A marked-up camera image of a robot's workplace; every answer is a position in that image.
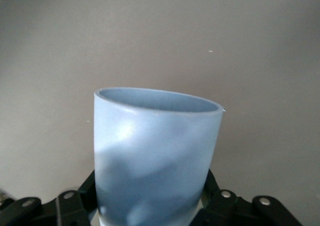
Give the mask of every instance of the gray background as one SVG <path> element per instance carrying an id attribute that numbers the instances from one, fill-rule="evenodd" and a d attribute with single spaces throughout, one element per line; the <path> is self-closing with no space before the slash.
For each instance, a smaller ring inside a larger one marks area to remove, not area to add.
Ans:
<path id="1" fill-rule="evenodd" d="M 0 0 L 0 188 L 47 202 L 94 169 L 93 93 L 226 109 L 211 169 L 320 225 L 320 0 Z"/>

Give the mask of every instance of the screw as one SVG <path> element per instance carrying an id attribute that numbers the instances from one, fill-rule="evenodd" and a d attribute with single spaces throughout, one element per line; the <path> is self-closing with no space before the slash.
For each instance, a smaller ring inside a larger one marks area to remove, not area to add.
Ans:
<path id="1" fill-rule="evenodd" d="M 34 203 L 35 199 L 34 198 L 31 198 L 31 199 L 28 199 L 27 201 L 25 201 L 23 204 L 21 204 L 22 207 L 28 207 L 30 205 L 32 205 Z"/>
<path id="2" fill-rule="evenodd" d="M 261 204 L 263 204 L 265 206 L 269 206 L 271 204 L 270 200 L 265 197 L 260 198 L 259 201 Z"/>
<path id="3" fill-rule="evenodd" d="M 74 194 L 74 192 L 67 192 L 65 195 L 63 195 L 63 198 L 65 200 L 70 199 Z"/>
<path id="4" fill-rule="evenodd" d="M 226 199 L 231 197 L 231 193 L 228 191 L 222 191 L 221 195 L 222 195 L 222 197 L 224 197 Z"/>

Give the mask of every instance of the cup rim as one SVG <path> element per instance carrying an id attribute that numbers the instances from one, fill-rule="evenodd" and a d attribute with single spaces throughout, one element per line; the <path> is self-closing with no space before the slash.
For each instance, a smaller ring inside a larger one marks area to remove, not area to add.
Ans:
<path id="1" fill-rule="evenodd" d="M 187 110 L 166 110 L 166 109 L 159 109 L 159 108 L 151 108 L 151 107 L 143 107 L 143 106 L 137 106 L 137 105 L 132 105 L 130 103 L 125 103 L 123 101 L 120 100 L 114 100 L 112 98 L 108 98 L 106 96 L 104 96 L 102 94 L 102 92 L 104 91 L 114 91 L 114 90 L 127 90 L 127 91 L 149 91 L 155 94 L 169 94 L 169 95 L 176 95 L 176 96 L 182 96 L 182 97 L 188 97 L 190 99 L 195 99 L 198 100 L 200 102 L 202 102 L 203 104 L 207 104 L 207 105 L 211 105 L 213 108 L 212 110 L 204 110 L 204 111 L 187 111 Z M 125 107 L 126 109 L 132 109 L 135 111 L 150 111 L 156 114 L 188 114 L 188 115 L 199 115 L 199 114 L 211 114 L 211 115 L 217 115 L 220 114 L 221 112 L 224 111 L 224 108 L 217 102 L 203 98 L 203 97 L 199 97 L 199 96 L 195 96 L 192 94 L 187 94 L 187 93 L 182 93 L 182 92 L 175 92 L 175 91 L 168 91 L 168 90 L 161 90 L 161 89 L 153 89 L 153 88 L 142 88 L 142 87 L 104 87 L 104 88 L 100 88 L 98 90 L 96 90 L 94 92 L 94 95 L 106 100 L 110 103 L 113 103 L 117 106 L 121 106 L 121 107 Z"/>

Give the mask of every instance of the cup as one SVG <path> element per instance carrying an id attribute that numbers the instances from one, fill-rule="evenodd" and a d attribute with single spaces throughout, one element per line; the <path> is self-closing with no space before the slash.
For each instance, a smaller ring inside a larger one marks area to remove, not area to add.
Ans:
<path id="1" fill-rule="evenodd" d="M 105 226 L 186 226 L 210 167 L 223 107 L 146 88 L 94 93 L 94 169 Z"/>

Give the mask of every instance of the plastic cup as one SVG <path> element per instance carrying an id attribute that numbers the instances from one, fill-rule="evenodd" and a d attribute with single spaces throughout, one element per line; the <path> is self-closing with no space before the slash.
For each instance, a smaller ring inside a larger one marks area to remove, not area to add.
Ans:
<path id="1" fill-rule="evenodd" d="M 223 107 L 145 88 L 94 93 L 94 169 L 101 225 L 186 226 L 210 167 Z"/>

